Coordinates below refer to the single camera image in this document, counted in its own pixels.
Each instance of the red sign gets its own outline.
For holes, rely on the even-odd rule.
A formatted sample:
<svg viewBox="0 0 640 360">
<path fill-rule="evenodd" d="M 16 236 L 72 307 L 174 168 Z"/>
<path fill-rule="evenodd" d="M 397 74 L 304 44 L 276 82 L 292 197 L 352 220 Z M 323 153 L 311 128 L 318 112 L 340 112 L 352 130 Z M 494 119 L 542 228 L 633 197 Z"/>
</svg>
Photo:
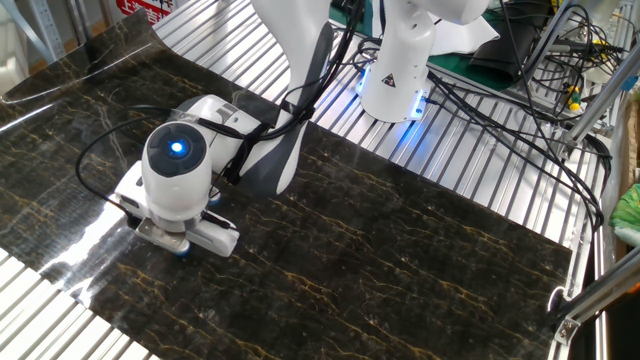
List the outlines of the red sign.
<svg viewBox="0 0 640 360">
<path fill-rule="evenodd" d="M 147 12 L 147 18 L 149 19 L 149 23 L 151 25 L 155 25 L 162 18 L 171 14 L 172 1 L 167 1 L 167 0 L 160 0 L 160 1 L 164 2 L 162 10 L 160 9 L 160 6 L 150 4 L 145 0 L 116 0 L 116 5 L 118 6 L 118 9 L 120 9 L 120 11 L 126 16 L 131 15 L 133 12 L 135 12 L 138 9 L 145 9 L 145 11 Z"/>
</svg>

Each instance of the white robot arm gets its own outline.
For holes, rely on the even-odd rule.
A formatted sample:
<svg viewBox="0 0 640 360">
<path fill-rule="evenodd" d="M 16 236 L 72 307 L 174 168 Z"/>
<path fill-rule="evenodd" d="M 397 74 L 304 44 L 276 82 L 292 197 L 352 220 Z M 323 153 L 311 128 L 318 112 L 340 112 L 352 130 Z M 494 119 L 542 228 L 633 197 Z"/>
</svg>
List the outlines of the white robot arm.
<svg viewBox="0 0 640 360">
<path fill-rule="evenodd" d="M 218 255 L 231 255 L 239 232 L 207 208 L 217 194 L 212 192 L 212 179 L 224 174 L 231 183 L 257 196 L 279 194 L 291 182 L 306 128 L 306 122 L 297 121 L 292 114 L 300 114 L 301 108 L 313 102 L 322 84 L 318 80 L 325 75 L 333 45 L 330 1 L 251 1 L 282 46 L 291 69 L 289 89 L 294 90 L 281 106 L 275 130 L 214 95 L 182 104 L 149 136 L 141 161 L 116 188 L 119 204 L 138 219 L 136 234 L 177 254 L 186 252 L 193 242 Z M 444 19 L 463 22 L 473 20 L 479 9 L 484 10 L 478 3 L 486 7 L 487 1 L 389 2 L 387 34 L 372 68 L 372 83 L 363 93 L 365 109 L 378 111 L 369 105 L 371 99 L 384 108 L 394 104 L 394 99 L 423 89 L 433 33 L 426 8 Z M 387 72 L 393 74 L 397 86 L 383 83 Z M 392 88 L 397 93 L 386 96 Z M 387 120 L 387 115 L 393 118 L 396 114 L 382 115 Z M 283 128 L 287 131 L 281 136 L 269 136 L 269 131 Z"/>
<path fill-rule="evenodd" d="M 331 0 L 252 0 L 289 61 L 290 89 L 275 129 L 288 124 L 296 107 L 306 104 L 320 85 L 333 45 Z M 306 123 L 284 135 L 245 143 L 242 137 L 268 134 L 268 127 L 214 95 L 182 104 L 148 138 L 142 160 L 116 188 L 120 205 L 140 219 L 136 233 L 181 254 L 194 242 L 229 256 L 239 232 L 228 220 L 207 210 L 212 177 L 225 176 L 249 193 L 273 196 L 289 185 L 297 167 Z M 239 136 L 215 130 L 224 125 Z"/>
<path fill-rule="evenodd" d="M 480 17 L 488 5 L 489 0 L 385 1 L 382 46 L 360 86 L 364 110 L 385 122 L 421 118 L 421 100 L 428 92 L 427 61 L 436 38 L 436 27 L 428 12 L 465 25 Z"/>
</svg>

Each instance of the blue led light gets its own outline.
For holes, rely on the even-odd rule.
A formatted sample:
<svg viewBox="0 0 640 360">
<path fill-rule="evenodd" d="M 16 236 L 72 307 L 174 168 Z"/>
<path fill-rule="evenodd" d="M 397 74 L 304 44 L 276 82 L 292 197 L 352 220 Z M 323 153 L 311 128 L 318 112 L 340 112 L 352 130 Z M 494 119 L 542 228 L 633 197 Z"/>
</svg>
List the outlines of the blue led light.
<svg viewBox="0 0 640 360">
<path fill-rule="evenodd" d="M 416 95 L 416 98 L 413 100 L 413 106 L 411 107 L 411 119 L 422 118 L 422 109 L 420 107 L 420 104 L 422 103 L 423 95 L 424 95 L 424 90 L 420 90 Z"/>
<path fill-rule="evenodd" d="M 362 75 L 362 80 L 356 85 L 356 92 L 360 94 L 362 92 L 362 88 L 364 87 L 364 83 L 367 81 L 367 76 L 369 75 L 369 70 L 371 69 L 371 65 L 367 66 L 364 69 L 364 74 Z"/>
<path fill-rule="evenodd" d="M 181 143 L 175 142 L 175 143 L 171 144 L 171 150 L 173 150 L 176 153 L 181 153 L 182 150 L 184 150 L 184 148 L 183 148 Z"/>
<path fill-rule="evenodd" d="M 180 140 L 170 140 L 167 142 L 167 147 L 165 148 L 166 154 L 172 159 L 183 159 L 189 152 L 191 151 L 191 146 L 189 145 L 189 141 L 185 139 Z"/>
</svg>

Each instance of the black marble surface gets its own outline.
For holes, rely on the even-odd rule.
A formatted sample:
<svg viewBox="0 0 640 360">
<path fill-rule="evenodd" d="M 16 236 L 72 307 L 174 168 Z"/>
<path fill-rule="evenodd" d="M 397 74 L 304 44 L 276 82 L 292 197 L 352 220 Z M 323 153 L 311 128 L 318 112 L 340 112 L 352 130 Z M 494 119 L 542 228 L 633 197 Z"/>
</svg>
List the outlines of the black marble surface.
<svg viewBox="0 0 640 360">
<path fill-rule="evenodd" d="M 136 238 L 73 171 L 118 111 L 206 93 L 263 121 L 277 107 L 173 54 L 144 13 L 91 48 L 2 98 L 0 247 L 134 340 L 167 360 L 546 358 L 570 252 L 315 125 L 283 195 L 223 189 L 232 257 Z M 111 191 L 140 153 L 118 134 L 82 170 Z"/>
</svg>

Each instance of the metal grating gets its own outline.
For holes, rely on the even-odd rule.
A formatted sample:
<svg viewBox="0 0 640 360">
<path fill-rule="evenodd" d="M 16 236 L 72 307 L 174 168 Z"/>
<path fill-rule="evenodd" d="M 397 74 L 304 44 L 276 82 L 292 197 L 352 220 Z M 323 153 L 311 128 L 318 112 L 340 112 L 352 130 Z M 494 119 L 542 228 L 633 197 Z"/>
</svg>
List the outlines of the metal grating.
<svg viewBox="0 0 640 360">
<path fill-rule="evenodd" d="M 159 360 L 2 249 L 0 359 Z"/>
<path fill-rule="evenodd" d="M 268 100 L 278 102 L 285 94 L 286 57 L 249 0 L 191 1 L 154 29 L 179 55 Z M 438 73 L 449 82 L 463 84 L 451 74 Z M 359 79 L 353 67 L 341 69 L 317 104 L 313 122 L 573 249 L 568 287 L 573 289 L 572 296 L 582 288 L 590 229 L 576 194 L 523 164 L 481 128 L 461 120 L 442 94 L 430 94 L 442 105 L 429 105 L 419 121 L 389 124 L 372 118 L 362 110 L 355 93 Z M 535 132 L 532 119 L 517 107 L 466 91 L 460 95 L 511 128 Z M 557 130 L 547 128 L 553 139 L 561 135 Z M 550 173 L 562 176 L 558 167 L 536 157 L 522 143 L 506 135 L 505 139 Z M 604 171 L 596 155 L 574 151 L 567 166 L 595 193 L 601 192 Z"/>
</svg>

